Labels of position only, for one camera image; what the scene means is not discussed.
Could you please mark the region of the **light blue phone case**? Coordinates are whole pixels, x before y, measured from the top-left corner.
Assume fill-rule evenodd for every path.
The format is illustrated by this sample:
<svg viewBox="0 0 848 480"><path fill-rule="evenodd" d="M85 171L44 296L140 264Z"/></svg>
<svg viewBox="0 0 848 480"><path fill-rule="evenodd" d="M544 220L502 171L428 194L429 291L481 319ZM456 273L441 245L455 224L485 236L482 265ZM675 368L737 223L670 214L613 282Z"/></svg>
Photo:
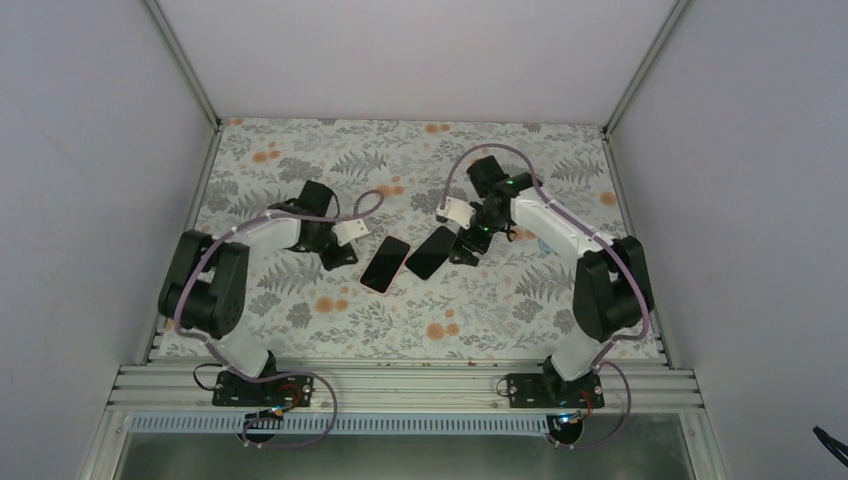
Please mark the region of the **light blue phone case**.
<svg viewBox="0 0 848 480"><path fill-rule="evenodd" d="M553 249L550 245L548 245L548 244L547 244L545 241L543 241L541 238L538 238L538 239L537 239L537 241L538 241L539 249L540 249L543 253L546 253L546 254L556 254L556 250L555 250L555 249Z"/></svg>

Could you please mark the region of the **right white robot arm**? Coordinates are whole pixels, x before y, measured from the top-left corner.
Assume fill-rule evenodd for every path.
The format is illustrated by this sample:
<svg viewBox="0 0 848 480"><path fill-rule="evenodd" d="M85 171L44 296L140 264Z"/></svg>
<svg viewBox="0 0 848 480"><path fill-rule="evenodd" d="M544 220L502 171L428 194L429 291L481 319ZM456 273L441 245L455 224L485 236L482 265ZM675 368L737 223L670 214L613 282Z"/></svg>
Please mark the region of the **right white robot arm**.
<svg viewBox="0 0 848 480"><path fill-rule="evenodd" d="M572 314L577 325L545 358L540 372L506 375L511 407L601 406L603 358L615 343L631 340L627 329L640 326L645 335L650 322L654 300L642 244L633 236L613 238L579 220L550 196L533 169L509 176L488 156L466 175L478 201L443 194L436 209L439 221L459 227L450 262L475 266L495 234L520 227L575 263Z"/></svg>

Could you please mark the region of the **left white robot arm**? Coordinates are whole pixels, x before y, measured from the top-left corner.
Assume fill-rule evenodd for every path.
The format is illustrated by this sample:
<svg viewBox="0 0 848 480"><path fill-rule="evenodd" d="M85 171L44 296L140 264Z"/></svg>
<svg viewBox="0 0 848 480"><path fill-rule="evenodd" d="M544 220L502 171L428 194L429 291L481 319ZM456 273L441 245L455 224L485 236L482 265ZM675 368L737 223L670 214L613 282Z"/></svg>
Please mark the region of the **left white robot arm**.
<svg viewBox="0 0 848 480"><path fill-rule="evenodd" d="M257 217L215 237L184 232L158 297L158 312L175 332L200 341L222 366L239 378L238 390L255 405L278 391L273 354L239 322L251 267L282 250L318 256L324 269L354 265L354 240L368 233L369 211L356 202L353 212L330 216L336 200L328 186L307 181L300 194L270 205Z"/></svg>

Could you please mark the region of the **phone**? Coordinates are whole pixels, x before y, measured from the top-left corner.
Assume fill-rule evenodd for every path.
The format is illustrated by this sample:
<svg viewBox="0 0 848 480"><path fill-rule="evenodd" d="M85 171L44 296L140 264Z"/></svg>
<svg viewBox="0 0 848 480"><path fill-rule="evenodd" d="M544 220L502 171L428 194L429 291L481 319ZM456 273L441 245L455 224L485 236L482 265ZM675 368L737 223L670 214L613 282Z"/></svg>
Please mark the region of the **phone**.
<svg viewBox="0 0 848 480"><path fill-rule="evenodd" d="M359 283L374 292L385 294L410 251L411 246L407 242L386 236L360 276Z"/></svg>
<svg viewBox="0 0 848 480"><path fill-rule="evenodd" d="M450 228L437 227L406 259L405 267L420 280L429 280L448 260L455 240Z"/></svg>

